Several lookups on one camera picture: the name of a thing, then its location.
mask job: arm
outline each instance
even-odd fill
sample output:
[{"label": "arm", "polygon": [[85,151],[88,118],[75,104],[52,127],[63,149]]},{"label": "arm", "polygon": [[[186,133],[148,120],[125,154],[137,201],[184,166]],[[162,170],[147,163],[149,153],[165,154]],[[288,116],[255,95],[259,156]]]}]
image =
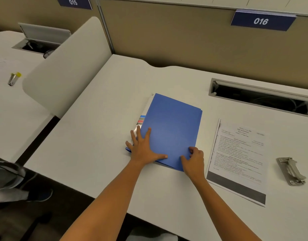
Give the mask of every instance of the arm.
[{"label": "arm", "polygon": [[192,155],[187,160],[181,156],[184,172],[200,193],[205,208],[223,241],[260,241],[254,232],[230,209],[204,176],[204,153],[196,147],[189,148]]},{"label": "arm", "polygon": [[130,162],[78,217],[60,241],[116,240],[142,168],[148,163],[167,158],[166,155],[151,151],[150,133],[149,128],[143,139],[138,126],[136,140],[131,131],[134,145],[126,142],[132,150]]}]

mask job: floor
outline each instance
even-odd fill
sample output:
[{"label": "floor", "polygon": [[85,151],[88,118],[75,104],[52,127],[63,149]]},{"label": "floor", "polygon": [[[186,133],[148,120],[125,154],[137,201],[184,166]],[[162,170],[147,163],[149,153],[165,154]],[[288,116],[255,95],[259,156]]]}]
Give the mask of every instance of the floor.
[{"label": "floor", "polygon": [[[22,236],[33,221],[45,214],[52,213],[47,224],[38,224],[29,241],[58,241],[76,218],[93,201],[92,197],[41,175],[33,181],[37,186],[50,186],[54,193],[45,202],[13,202],[0,204],[1,241],[23,241]],[[139,218],[127,214],[117,241],[125,241],[134,227],[157,228]]]}]

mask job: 015 sign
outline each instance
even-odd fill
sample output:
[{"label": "015 sign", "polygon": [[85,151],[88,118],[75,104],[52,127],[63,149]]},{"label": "015 sign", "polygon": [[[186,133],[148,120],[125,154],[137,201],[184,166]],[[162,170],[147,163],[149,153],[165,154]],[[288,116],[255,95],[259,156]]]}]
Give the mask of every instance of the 015 sign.
[{"label": "015 sign", "polygon": [[63,7],[84,8],[92,10],[90,0],[57,0]]},{"label": "015 sign", "polygon": [[236,10],[231,25],[287,31],[295,19],[294,14]]}]

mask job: desk surface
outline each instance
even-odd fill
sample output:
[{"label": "desk surface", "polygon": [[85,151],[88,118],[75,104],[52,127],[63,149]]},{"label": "desk surface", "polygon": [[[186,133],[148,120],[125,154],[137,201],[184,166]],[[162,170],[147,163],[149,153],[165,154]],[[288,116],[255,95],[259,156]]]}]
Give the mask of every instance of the desk surface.
[{"label": "desk surface", "polygon": [[[126,166],[130,140],[150,93],[203,110],[196,146],[211,151],[218,119],[268,132],[266,207],[213,188],[263,240],[308,240],[308,182],[291,187],[276,163],[292,156],[308,177],[308,117],[208,95],[212,78],[308,95],[308,90],[182,67],[155,68],[113,55],[25,165],[94,198]],[[128,213],[192,241],[220,240],[204,204],[183,172],[144,168]]]},{"label": "desk surface", "polygon": [[[12,49],[24,39],[23,33],[0,32],[0,158],[15,162],[52,119],[22,88],[23,78],[44,60],[41,54]],[[7,84],[11,73],[22,76],[14,86]]]}]

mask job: hand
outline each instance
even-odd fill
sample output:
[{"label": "hand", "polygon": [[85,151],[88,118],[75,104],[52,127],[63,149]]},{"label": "hand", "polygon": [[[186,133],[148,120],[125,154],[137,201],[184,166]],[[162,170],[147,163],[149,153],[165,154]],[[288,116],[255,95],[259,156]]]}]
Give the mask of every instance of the hand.
[{"label": "hand", "polygon": [[140,164],[141,167],[148,163],[154,162],[159,159],[165,159],[168,156],[165,154],[154,153],[149,146],[149,136],[151,134],[151,128],[148,128],[145,138],[142,138],[140,134],[140,126],[137,126],[135,137],[134,131],[131,130],[131,137],[133,140],[133,146],[128,141],[125,142],[126,146],[132,151],[131,162]]},{"label": "hand", "polygon": [[187,160],[185,156],[181,156],[183,170],[191,181],[205,179],[204,176],[204,153],[196,147],[189,147],[190,159]]}]

